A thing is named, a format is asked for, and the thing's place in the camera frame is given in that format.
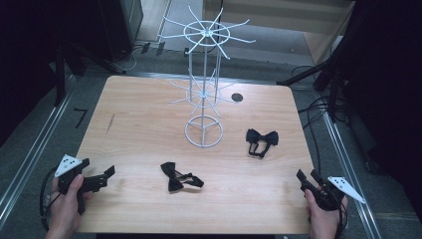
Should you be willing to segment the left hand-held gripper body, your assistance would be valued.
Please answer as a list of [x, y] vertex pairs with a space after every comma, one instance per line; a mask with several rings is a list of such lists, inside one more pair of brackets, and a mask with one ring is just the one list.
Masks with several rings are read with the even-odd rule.
[[[77, 159], [67, 154], [64, 155], [55, 172], [55, 176], [59, 179], [58, 189], [60, 193], [66, 194], [75, 177], [83, 172], [80, 167], [81, 163], [82, 159]], [[77, 193], [78, 212], [80, 214], [86, 211], [84, 194], [86, 192], [98, 192], [101, 188], [107, 186], [107, 181], [108, 177], [105, 173], [84, 178], [83, 185]]]

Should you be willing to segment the person's right hand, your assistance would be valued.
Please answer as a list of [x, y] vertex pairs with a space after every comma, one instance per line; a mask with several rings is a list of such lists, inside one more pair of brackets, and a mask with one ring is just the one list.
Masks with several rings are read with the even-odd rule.
[[305, 199], [308, 203], [307, 214], [311, 219], [311, 230], [312, 231], [332, 231], [337, 232], [337, 228], [345, 220], [344, 210], [347, 207], [347, 198], [343, 197], [341, 200], [342, 208], [337, 211], [325, 211], [322, 210], [315, 200], [313, 193], [306, 189]]

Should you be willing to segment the white wire display rack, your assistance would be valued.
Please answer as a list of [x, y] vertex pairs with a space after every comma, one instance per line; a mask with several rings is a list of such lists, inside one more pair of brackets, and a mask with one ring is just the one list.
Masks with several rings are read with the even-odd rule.
[[224, 135], [217, 106], [222, 101], [234, 103], [234, 100], [222, 96], [223, 89], [236, 84], [236, 81], [227, 85], [220, 84], [222, 58], [230, 60], [223, 46], [229, 41], [252, 44], [255, 40], [234, 37], [231, 29], [246, 25], [248, 20], [225, 26], [220, 22], [223, 8], [220, 8], [214, 20], [200, 20], [191, 7], [188, 7], [188, 10], [193, 17], [190, 23], [180, 23], [162, 17], [165, 23], [180, 26], [182, 32], [177, 35], [160, 35], [160, 38], [183, 38], [188, 42], [188, 48], [184, 50], [184, 54], [188, 57], [188, 83], [184, 86], [170, 81], [173, 87], [185, 92], [185, 97], [171, 103], [187, 102], [193, 107], [192, 118], [187, 121], [184, 134], [191, 144], [206, 148], [219, 143]]

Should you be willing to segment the dark cabinet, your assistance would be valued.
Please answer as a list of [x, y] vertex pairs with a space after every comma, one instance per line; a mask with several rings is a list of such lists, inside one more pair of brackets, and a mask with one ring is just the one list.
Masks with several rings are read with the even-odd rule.
[[143, 11], [140, 0], [98, 0], [105, 26], [105, 58], [109, 61], [129, 54], [134, 46]]

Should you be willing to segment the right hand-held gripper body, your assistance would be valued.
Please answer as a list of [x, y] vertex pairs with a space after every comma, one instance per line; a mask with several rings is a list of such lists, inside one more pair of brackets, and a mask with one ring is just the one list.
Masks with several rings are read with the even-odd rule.
[[301, 184], [301, 190], [305, 191], [306, 189], [313, 193], [317, 205], [325, 211], [338, 210], [339, 204], [345, 195], [351, 196], [360, 203], [366, 203], [366, 200], [344, 177], [330, 176], [327, 180], [323, 180], [323, 185], [319, 189], [310, 182], [308, 185]]

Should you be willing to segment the black metal stand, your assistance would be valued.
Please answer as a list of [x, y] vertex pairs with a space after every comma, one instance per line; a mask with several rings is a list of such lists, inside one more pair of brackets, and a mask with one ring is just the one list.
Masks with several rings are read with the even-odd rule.
[[55, 107], [57, 107], [64, 100], [66, 94], [65, 64], [68, 64], [70, 70], [78, 76], [82, 76], [85, 73], [86, 67], [81, 59], [81, 56], [85, 56], [91, 59], [94, 63], [100, 65], [110, 73], [118, 75], [123, 75], [126, 73], [126, 70], [118, 70], [116, 67], [113, 67], [103, 58], [88, 50], [81, 44], [73, 43], [66, 39], [60, 39], [56, 48]]
[[352, 36], [350, 34], [345, 34], [339, 41], [335, 50], [325, 61], [287, 80], [277, 81], [277, 85], [288, 87], [318, 73], [318, 77], [316, 78], [313, 87], [317, 92], [322, 92], [328, 85], [331, 85], [328, 96], [328, 116], [332, 121], [335, 121], [335, 102], [340, 83], [339, 61], [343, 52], [349, 45], [351, 38]]

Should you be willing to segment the person's left hand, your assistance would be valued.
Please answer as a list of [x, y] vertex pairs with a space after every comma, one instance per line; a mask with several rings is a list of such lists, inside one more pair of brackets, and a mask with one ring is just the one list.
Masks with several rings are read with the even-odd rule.
[[65, 195], [58, 191], [58, 181], [57, 177], [52, 181], [51, 196], [55, 198], [55, 201], [50, 207], [51, 223], [49, 230], [55, 228], [75, 232], [81, 222], [77, 193], [83, 185], [84, 177], [81, 174], [77, 175]]

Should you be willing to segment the black bow tie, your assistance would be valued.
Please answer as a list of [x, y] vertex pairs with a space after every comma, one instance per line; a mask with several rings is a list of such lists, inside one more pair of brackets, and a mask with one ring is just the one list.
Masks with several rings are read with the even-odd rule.
[[[266, 146], [261, 152], [257, 152], [260, 141], [264, 141]], [[248, 150], [250, 155], [263, 158], [272, 145], [279, 144], [279, 134], [274, 130], [267, 134], [260, 134], [255, 129], [249, 128], [246, 133], [246, 142], [250, 144]]]
[[160, 165], [163, 173], [169, 178], [168, 191], [175, 192], [184, 188], [185, 184], [201, 188], [204, 182], [191, 172], [183, 174], [175, 168], [174, 162], [165, 162]]

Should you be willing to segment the beige wooden board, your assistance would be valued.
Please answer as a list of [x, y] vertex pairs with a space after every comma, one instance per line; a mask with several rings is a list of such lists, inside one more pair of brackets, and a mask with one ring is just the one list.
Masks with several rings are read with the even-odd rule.
[[338, 36], [344, 34], [354, 8], [353, 0], [202, 0], [202, 13], [211, 20], [223, 8], [221, 20], [287, 29], [305, 33], [315, 64], [328, 55]]

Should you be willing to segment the metal floor rail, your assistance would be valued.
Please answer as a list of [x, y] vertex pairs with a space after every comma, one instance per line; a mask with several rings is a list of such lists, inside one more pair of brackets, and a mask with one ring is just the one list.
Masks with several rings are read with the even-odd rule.
[[[355, 170], [352, 166], [349, 154], [345, 148], [343, 140], [339, 134], [338, 128], [335, 123], [333, 123], [328, 114], [323, 116], [325, 126], [328, 130], [328, 133], [331, 137], [334, 149], [336, 151], [339, 163], [341, 165], [343, 175], [351, 186], [357, 191], [359, 195], [365, 197], [365, 194], [361, 188], [360, 182], [357, 178]], [[378, 229], [376, 220], [370, 208], [368, 202], [362, 203], [357, 199], [354, 199], [354, 204], [358, 212], [360, 221], [362, 222], [364, 231], [368, 239], [382, 239], [380, 231]]]
[[47, 93], [0, 146], [0, 226], [5, 223], [64, 113], [77, 78], [65, 80], [65, 96], [55, 107], [56, 89]]

